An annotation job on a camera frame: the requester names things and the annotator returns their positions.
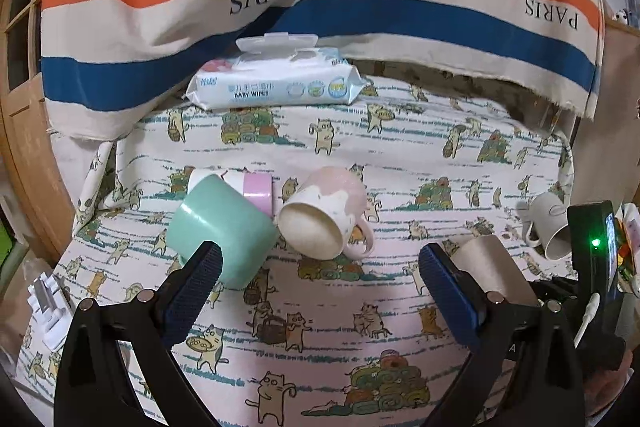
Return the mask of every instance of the baby wipes package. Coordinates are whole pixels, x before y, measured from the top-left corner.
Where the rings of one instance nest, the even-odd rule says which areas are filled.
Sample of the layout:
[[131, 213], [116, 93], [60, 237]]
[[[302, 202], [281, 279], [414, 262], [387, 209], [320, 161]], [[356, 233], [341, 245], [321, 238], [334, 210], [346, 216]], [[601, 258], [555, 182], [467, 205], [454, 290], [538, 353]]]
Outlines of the baby wipes package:
[[242, 54], [204, 64], [185, 96], [203, 109], [353, 102], [366, 82], [338, 49], [317, 42], [288, 33], [238, 39]]

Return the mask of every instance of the silver bolt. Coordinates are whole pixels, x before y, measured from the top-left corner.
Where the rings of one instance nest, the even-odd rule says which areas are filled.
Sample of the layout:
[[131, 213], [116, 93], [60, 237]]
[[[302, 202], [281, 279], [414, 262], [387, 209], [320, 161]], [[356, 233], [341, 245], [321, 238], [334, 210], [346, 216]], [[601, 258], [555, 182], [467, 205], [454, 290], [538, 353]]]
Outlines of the silver bolt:
[[487, 292], [486, 298], [489, 299], [489, 302], [494, 304], [500, 304], [504, 301], [504, 296], [500, 292]]
[[558, 301], [553, 299], [546, 302], [546, 307], [554, 313], [558, 313], [562, 309], [562, 305]]
[[87, 297], [86, 299], [82, 299], [78, 307], [83, 311], [87, 311], [91, 306], [94, 305], [94, 300]]
[[136, 296], [140, 302], [149, 302], [152, 298], [154, 298], [154, 291], [149, 289], [140, 290]]

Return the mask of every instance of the white mug handle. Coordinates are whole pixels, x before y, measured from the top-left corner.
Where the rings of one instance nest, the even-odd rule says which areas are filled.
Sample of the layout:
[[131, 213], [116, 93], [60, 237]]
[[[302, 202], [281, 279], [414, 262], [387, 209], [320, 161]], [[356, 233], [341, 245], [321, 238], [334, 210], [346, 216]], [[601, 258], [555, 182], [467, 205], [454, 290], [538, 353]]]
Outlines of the white mug handle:
[[529, 228], [527, 229], [527, 233], [524, 234], [522, 238], [524, 239], [524, 242], [527, 243], [527, 245], [529, 245], [530, 247], [539, 247], [540, 245], [542, 245], [542, 240], [540, 238], [532, 239], [531, 238], [532, 230], [533, 230], [533, 221], [529, 223]]
[[364, 240], [366, 241], [367, 246], [364, 252], [359, 252], [355, 250], [353, 245], [347, 244], [346, 247], [344, 247], [344, 250], [342, 250], [342, 253], [345, 254], [352, 261], [361, 261], [365, 257], [368, 257], [369, 254], [371, 253], [371, 250], [373, 250], [373, 243], [374, 243], [373, 230], [371, 230], [369, 223], [367, 223], [367, 221], [362, 219], [362, 217], [358, 219], [358, 221], [356, 222], [356, 225], [358, 225], [362, 230], [362, 233], [364, 234]]

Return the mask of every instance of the cat print tablecloth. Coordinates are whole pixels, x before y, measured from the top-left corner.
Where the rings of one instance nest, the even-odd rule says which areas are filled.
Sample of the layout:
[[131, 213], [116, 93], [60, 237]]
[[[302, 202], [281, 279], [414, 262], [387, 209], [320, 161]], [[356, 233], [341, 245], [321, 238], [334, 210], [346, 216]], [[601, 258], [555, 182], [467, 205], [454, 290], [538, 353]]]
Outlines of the cat print tablecloth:
[[[366, 185], [372, 256], [315, 261], [281, 238], [244, 291], [213, 288], [175, 359], [225, 427], [418, 426], [467, 355], [420, 278], [420, 247], [437, 241], [452, 253], [495, 233], [529, 279], [570, 270], [520, 240], [530, 198], [568, 198], [570, 151], [488, 99], [376, 76], [351, 106], [213, 114], [172, 98], [98, 150], [56, 274], [74, 304], [128, 301], [179, 268], [164, 237], [193, 168], [269, 172], [278, 210], [325, 165]], [[354, 229], [350, 241], [363, 240]], [[133, 353], [123, 352], [143, 408], [162, 419]], [[59, 360], [30, 328], [18, 377], [52, 399]], [[483, 415], [509, 376], [506, 366]]]

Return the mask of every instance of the open plastic lid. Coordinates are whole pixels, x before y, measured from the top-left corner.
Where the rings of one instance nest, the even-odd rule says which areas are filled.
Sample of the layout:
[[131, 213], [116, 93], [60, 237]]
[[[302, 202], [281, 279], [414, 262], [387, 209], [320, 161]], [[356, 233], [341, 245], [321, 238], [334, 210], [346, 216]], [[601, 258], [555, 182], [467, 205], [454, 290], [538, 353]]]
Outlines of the open plastic lid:
[[244, 53], [263, 53], [284, 50], [314, 48], [318, 36], [313, 34], [289, 35], [287, 32], [265, 33], [261, 37], [245, 37], [236, 39], [236, 46]]

